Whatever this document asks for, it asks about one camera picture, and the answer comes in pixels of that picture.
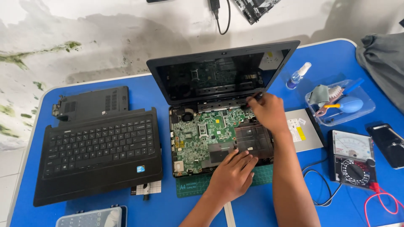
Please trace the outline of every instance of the laptop screen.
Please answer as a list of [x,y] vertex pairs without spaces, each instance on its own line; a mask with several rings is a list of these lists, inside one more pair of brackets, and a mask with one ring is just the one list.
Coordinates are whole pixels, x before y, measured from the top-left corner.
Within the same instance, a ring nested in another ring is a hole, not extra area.
[[265,88],[290,49],[158,66],[173,101]]

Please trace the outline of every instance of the laptop bezel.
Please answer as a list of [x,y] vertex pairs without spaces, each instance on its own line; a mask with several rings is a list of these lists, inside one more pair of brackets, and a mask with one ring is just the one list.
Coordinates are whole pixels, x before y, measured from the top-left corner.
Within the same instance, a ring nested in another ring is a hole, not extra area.
[[[185,103],[194,103],[194,102],[201,102],[201,101],[208,101],[214,99],[223,99],[223,98],[230,98],[230,97],[237,97],[237,96],[247,96],[252,95],[255,92],[266,92],[271,84],[274,82],[276,77],[278,76],[279,72],[288,62],[292,54],[295,52],[297,47],[299,46],[300,41],[287,41],[287,42],[278,42],[278,43],[270,43],[270,44],[262,44],[262,45],[254,45],[254,46],[246,46],[246,47],[239,47],[239,48],[232,48],[226,50],[215,50],[210,52],[204,53],[197,53],[197,54],[189,54],[189,55],[179,55],[173,57],[164,57],[158,59],[150,59],[146,62],[148,68],[150,69],[151,74],[153,75],[157,85],[159,86],[164,98],[166,99],[169,105],[181,105]],[[247,54],[256,54],[256,53],[266,53],[270,51],[277,51],[277,50],[287,50],[289,49],[288,54],[285,56],[283,61],[281,62],[280,66],[276,70],[275,74],[266,85],[265,88],[262,89],[255,89],[255,90],[246,90],[246,91],[239,91],[239,92],[230,92],[225,94],[219,95],[209,95],[203,97],[196,97],[192,99],[183,99],[183,100],[171,100],[169,94],[167,93],[165,86],[158,75],[157,67],[165,66],[165,65],[174,65],[180,63],[189,63],[194,61],[203,61],[203,60],[211,60],[211,59],[218,59],[223,57],[234,57],[240,55],[247,55]]]

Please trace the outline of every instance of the cutting mat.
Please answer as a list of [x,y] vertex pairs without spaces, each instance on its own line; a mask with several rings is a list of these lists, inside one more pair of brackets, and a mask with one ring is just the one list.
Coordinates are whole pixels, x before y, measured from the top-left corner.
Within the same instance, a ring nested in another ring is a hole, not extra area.
[[[251,186],[272,183],[273,165],[255,167],[253,172],[255,174]],[[210,174],[203,174],[175,179],[177,197],[184,198],[193,195],[202,195],[208,188],[210,178]]]

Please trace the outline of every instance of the spray bottle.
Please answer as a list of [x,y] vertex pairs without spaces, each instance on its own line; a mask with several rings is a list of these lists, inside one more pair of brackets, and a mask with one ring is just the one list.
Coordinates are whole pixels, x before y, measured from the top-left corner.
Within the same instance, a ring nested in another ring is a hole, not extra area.
[[309,68],[311,67],[310,62],[306,62],[302,68],[300,68],[298,71],[296,71],[291,78],[286,82],[286,87],[290,90],[293,90],[297,87],[297,84],[300,82],[301,79],[303,79],[304,74],[307,73]]

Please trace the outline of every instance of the blue table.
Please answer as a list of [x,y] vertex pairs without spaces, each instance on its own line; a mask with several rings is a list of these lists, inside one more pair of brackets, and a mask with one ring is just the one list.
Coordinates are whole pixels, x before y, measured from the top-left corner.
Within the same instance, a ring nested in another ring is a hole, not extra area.
[[[300,82],[296,90],[290,91],[286,89],[286,80],[305,62],[311,62],[313,65],[306,74],[305,79]],[[348,40],[332,40],[297,49],[272,84],[269,92],[282,97],[285,110],[290,111],[305,108],[304,96],[318,84],[332,84],[344,79],[355,80],[357,78],[365,79],[362,88],[376,103],[376,110],[366,116],[335,127],[321,126],[324,135],[331,129],[367,134],[364,125],[376,121],[390,123],[397,133],[404,135],[403,115],[358,65],[355,59],[355,46]],[[145,108],[149,110],[151,106],[157,108],[164,171],[162,192],[152,194],[151,199],[147,202],[142,201],[142,196],[130,196],[130,189],[126,188],[68,202],[33,207],[32,201],[45,127],[49,124],[53,127],[57,125],[55,118],[51,116],[52,104],[57,103],[59,95],[75,95],[122,85],[129,86],[130,109]],[[33,133],[34,136],[28,147],[29,155],[27,156],[25,170],[20,178],[21,186],[18,197],[14,201],[15,208],[11,227],[51,227],[55,226],[56,220],[63,215],[72,214],[78,210],[90,211],[108,208],[112,204],[128,206],[129,227],[178,226],[200,198],[200,196],[182,199],[176,197],[175,179],[171,176],[168,105],[151,75],[54,88],[42,98]],[[325,155],[324,149],[298,153],[301,166],[323,159]],[[404,193],[402,193],[404,169],[394,170],[391,168],[377,147],[375,147],[375,160],[380,186],[404,202]],[[321,172],[328,179],[327,162],[318,164],[313,169]],[[318,175],[309,174],[306,177],[306,183],[315,200],[322,202],[327,199],[328,192]],[[338,186],[334,182],[328,183],[333,191]],[[340,226],[341,221],[344,221],[345,226],[366,226],[363,204],[371,194],[372,192],[370,191],[342,186],[329,207],[317,207],[322,226]],[[394,208],[391,199],[386,198],[385,201],[388,208]],[[272,202],[271,184],[251,187],[244,196],[232,202],[232,207],[238,227],[277,225]],[[398,215],[391,215],[384,211],[377,199],[369,202],[368,215],[372,226],[404,221],[403,210]],[[223,210],[213,220],[211,226],[227,226]]]

